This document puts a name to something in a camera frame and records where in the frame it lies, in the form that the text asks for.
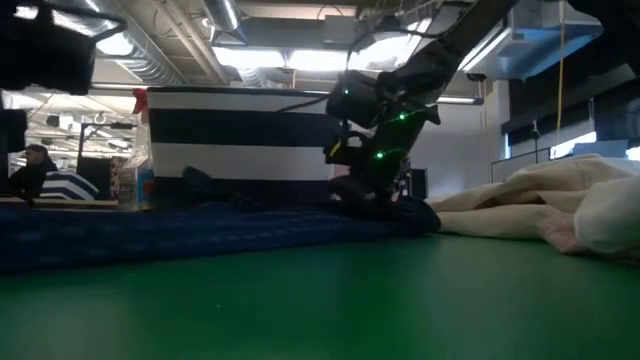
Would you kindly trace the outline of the ribbed silver air duct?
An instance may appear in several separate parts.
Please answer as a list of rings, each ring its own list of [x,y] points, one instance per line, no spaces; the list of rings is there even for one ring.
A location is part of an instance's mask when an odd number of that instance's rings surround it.
[[[173,65],[151,36],[125,10],[124,0],[80,0],[89,8],[124,19],[127,29],[97,44],[107,59],[114,60],[145,84],[182,85],[186,78]]]

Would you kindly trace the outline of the light wooden table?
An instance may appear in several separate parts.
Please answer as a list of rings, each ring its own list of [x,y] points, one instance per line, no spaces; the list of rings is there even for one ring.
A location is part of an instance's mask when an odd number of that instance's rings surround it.
[[[20,198],[0,198],[0,208],[8,207],[32,207],[49,210],[115,211],[118,209],[118,202],[109,200],[63,200],[48,198],[26,201]]]

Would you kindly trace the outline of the dark navy garment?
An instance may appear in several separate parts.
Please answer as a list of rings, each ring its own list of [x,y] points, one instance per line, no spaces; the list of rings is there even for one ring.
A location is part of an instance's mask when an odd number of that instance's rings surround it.
[[[187,182],[204,203],[165,211],[94,212],[0,207],[0,276],[250,251],[420,237],[440,230],[424,201],[268,204]]]

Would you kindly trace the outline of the green table mat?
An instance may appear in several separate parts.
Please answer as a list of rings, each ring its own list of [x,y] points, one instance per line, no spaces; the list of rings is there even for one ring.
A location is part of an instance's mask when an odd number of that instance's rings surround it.
[[[0,360],[640,360],[640,268],[440,236],[4,278]]]

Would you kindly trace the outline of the linear ceiling lamp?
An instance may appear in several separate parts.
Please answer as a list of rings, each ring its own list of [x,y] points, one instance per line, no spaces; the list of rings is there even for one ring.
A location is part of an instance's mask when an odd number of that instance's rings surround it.
[[[441,96],[437,99],[438,104],[446,105],[483,105],[484,99],[477,97]]]
[[[131,91],[134,89],[147,89],[146,84],[134,84],[134,83],[115,83],[115,82],[93,82],[91,84],[92,89],[95,90],[123,90]]]

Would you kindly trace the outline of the clear bottle with red cap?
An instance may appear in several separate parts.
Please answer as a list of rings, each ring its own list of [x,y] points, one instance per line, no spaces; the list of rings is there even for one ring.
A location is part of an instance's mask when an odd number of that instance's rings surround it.
[[[153,157],[147,90],[135,88],[132,95],[135,98],[132,110],[136,119],[135,139],[132,154],[120,170],[119,204],[124,209],[140,211],[150,208],[149,188],[153,182]]]

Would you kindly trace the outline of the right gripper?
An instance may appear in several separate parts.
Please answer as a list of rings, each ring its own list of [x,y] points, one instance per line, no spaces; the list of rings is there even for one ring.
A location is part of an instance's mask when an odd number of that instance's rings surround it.
[[[424,124],[440,123],[440,86],[427,81],[417,86],[400,83],[392,74],[377,80],[384,101],[377,125],[365,129],[342,120],[342,130],[334,144],[324,148],[325,162],[344,165],[348,173],[332,181],[332,193],[350,204],[370,201],[375,209],[399,204],[401,191],[393,190]]]

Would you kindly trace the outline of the grey ceiling box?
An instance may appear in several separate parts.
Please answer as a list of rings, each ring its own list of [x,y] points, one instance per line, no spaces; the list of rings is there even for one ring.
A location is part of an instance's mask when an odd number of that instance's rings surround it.
[[[355,39],[357,19],[353,16],[326,15],[324,17],[324,43],[349,45]]]

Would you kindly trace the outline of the person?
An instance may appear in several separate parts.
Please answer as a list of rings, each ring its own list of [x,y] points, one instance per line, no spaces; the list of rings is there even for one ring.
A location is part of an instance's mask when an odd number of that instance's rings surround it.
[[[42,145],[32,144],[25,148],[26,165],[9,177],[11,195],[23,199],[38,198],[47,174],[57,172],[58,167]]]

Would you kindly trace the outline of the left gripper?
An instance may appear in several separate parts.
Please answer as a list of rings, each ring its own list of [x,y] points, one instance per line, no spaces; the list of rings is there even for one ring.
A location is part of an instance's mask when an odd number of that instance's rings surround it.
[[[33,19],[18,17],[18,6],[18,0],[0,0],[0,89],[37,85],[86,95],[94,72],[96,42],[55,24],[49,5],[36,2]],[[24,110],[0,110],[0,152],[23,151],[27,128]]]

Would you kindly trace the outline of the rectangular silver air duct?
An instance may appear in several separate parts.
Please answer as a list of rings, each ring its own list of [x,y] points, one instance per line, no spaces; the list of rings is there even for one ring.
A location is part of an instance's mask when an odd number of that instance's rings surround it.
[[[539,74],[603,32],[600,22],[566,0],[520,0],[463,60],[459,70],[492,79]]]

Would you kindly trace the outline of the cream cloth garment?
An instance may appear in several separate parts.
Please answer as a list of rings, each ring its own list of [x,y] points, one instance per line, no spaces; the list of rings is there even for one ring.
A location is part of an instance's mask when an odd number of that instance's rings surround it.
[[[640,161],[569,157],[522,168],[506,180],[429,198],[443,233],[507,240],[539,240],[540,225],[573,214],[597,184],[640,175]]]

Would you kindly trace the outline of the navy white striped basket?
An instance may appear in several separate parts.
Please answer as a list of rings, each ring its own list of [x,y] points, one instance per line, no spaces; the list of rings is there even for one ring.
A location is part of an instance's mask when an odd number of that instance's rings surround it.
[[[87,200],[98,198],[99,190],[88,180],[74,172],[48,172],[39,197],[60,200]]]
[[[153,87],[147,91],[154,194],[180,201],[193,167],[214,191],[269,202],[328,198],[323,150],[341,126],[314,93],[267,88]]]

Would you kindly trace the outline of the round silver air duct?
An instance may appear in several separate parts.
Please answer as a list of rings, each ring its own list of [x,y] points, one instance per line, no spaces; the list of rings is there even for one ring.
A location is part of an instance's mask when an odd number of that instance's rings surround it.
[[[202,2],[204,11],[216,30],[231,32],[239,27],[241,13],[235,0],[202,0]]]

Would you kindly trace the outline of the black computer monitor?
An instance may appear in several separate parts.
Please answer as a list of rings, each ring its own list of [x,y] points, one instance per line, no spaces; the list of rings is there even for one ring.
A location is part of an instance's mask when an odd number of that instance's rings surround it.
[[[428,197],[428,171],[427,169],[408,169],[404,171],[399,180],[400,193],[420,200]]]

